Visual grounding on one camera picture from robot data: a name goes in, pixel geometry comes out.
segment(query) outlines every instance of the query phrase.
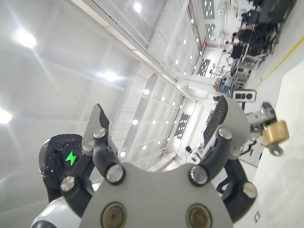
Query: ceiling beam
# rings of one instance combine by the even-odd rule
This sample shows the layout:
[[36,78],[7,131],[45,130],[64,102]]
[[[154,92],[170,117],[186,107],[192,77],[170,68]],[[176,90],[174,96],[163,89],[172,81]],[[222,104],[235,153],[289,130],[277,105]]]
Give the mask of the ceiling beam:
[[154,60],[143,47],[141,47],[130,35],[128,35],[108,14],[106,14],[92,0],[61,0],[77,13],[83,15],[90,22],[98,26],[106,35],[117,44],[132,54],[137,60],[148,64],[158,75],[165,78],[172,86],[176,87],[186,98],[195,100],[186,91],[176,85],[176,80]]

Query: bolt head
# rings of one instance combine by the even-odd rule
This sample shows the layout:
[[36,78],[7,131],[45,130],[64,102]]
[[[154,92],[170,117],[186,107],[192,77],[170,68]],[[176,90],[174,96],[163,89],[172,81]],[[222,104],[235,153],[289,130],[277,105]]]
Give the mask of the bolt head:
[[246,182],[243,185],[243,192],[251,199],[255,199],[257,197],[257,189],[251,182]]
[[101,129],[97,130],[93,136],[96,139],[103,138],[106,133],[107,133],[107,130],[105,128],[101,128]]
[[196,182],[199,185],[205,184],[208,180],[206,171],[198,165],[195,165],[191,168],[190,177],[194,182]]
[[84,154],[89,155],[92,153],[93,148],[94,148],[94,141],[89,141],[82,147],[82,151]]
[[75,178],[73,176],[67,176],[61,183],[61,190],[68,192],[75,186]]
[[107,172],[107,180],[110,183],[119,182],[124,175],[124,169],[120,164],[113,165]]
[[226,129],[226,128],[221,128],[218,130],[218,134],[222,137],[225,138],[227,140],[232,139],[232,134],[230,132],[230,130]]

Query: cable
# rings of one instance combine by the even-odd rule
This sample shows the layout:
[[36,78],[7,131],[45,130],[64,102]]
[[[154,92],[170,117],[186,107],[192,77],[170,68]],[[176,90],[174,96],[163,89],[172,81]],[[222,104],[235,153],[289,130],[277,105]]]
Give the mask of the cable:
[[250,152],[250,151],[251,151],[251,147],[254,146],[256,143],[257,143],[257,141],[254,140],[253,143],[249,144],[248,149],[247,149],[246,151],[242,152],[242,153],[240,154],[240,156],[242,156],[242,155],[244,155],[244,154]]

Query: black and white sign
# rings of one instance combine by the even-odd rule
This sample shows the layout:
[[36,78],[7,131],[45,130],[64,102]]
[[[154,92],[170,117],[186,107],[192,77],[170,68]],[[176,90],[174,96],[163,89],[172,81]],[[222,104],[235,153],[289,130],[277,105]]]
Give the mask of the black and white sign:
[[255,90],[234,90],[232,98],[238,102],[255,102],[257,92]]

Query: robotic hand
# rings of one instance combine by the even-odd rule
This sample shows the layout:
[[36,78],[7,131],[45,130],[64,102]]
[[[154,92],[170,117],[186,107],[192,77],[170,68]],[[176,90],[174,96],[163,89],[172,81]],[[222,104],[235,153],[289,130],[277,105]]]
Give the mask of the robotic hand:
[[[265,105],[264,109],[274,113],[272,107]],[[242,145],[258,132],[268,133],[265,136],[271,146],[284,138],[274,140],[269,134],[274,133],[271,125],[277,123],[276,118],[262,124],[256,117],[251,121],[239,104],[226,96],[218,102],[212,117],[213,125],[204,132],[210,148],[198,164],[153,173],[120,163],[108,133],[108,121],[96,105],[82,140],[84,155],[61,182],[62,197],[53,200],[31,227],[232,228],[257,197],[238,160]],[[105,179],[96,192],[88,180],[94,166]],[[210,181],[223,167],[229,184],[220,196]]]

